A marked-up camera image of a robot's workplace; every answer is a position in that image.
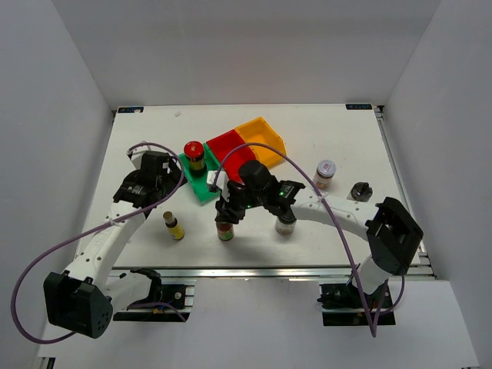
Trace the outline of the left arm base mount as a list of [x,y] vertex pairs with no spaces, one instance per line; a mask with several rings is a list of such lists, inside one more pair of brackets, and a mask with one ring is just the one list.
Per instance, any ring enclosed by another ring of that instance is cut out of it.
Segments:
[[144,307],[127,307],[113,316],[113,321],[184,323],[191,314],[194,304],[195,280],[162,280],[161,292],[151,302],[149,299],[136,301],[135,304],[147,304]]

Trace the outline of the yellow cap sauce bottle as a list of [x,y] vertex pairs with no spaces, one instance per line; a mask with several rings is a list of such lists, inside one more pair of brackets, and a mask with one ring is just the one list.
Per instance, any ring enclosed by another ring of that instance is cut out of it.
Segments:
[[227,222],[216,222],[218,238],[221,241],[230,241],[234,237],[234,225]]

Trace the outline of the red cap dark sauce jar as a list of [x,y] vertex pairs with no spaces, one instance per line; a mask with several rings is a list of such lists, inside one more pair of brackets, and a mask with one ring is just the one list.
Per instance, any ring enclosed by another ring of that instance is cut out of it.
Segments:
[[196,178],[203,176],[207,171],[204,160],[204,146],[199,141],[189,141],[184,146],[184,155],[188,162],[190,174]]

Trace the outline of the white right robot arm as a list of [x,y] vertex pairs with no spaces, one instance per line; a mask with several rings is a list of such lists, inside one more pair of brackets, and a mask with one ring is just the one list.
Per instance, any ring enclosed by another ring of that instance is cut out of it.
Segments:
[[276,179],[257,160],[243,164],[239,173],[240,181],[232,181],[223,171],[208,174],[210,189],[220,194],[217,222],[238,224],[246,210],[264,208],[279,218],[341,228],[368,243],[371,253],[347,287],[352,304],[367,305],[387,279],[408,272],[424,232],[396,198],[369,204],[317,194],[301,182]]

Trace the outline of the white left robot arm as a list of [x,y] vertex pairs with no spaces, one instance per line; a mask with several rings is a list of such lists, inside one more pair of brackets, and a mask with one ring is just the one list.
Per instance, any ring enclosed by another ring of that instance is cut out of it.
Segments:
[[175,158],[159,151],[131,155],[135,170],[116,191],[107,222],[62,273],[50,273],[43,290],[48,321],[77,334],[98,338],[113,315],[132,304],[153,307],[162,299],[160,274],[136,268],[117,281],[108,277],[132,235],[158,201],[185,181]]

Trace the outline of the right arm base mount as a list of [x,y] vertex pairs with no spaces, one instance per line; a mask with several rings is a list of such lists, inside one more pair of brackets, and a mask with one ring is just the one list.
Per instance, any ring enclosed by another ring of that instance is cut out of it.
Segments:
[[[389,288],[380,286],[373,294],[365,295],[371,318],[376,317],[377,307],[383,298],[378,325],[394,326],[396,319],[390,308],[394,305]],[[364,327],[368,320],[358,294],[352,284],[320,284],[322,320],[325,327]]]

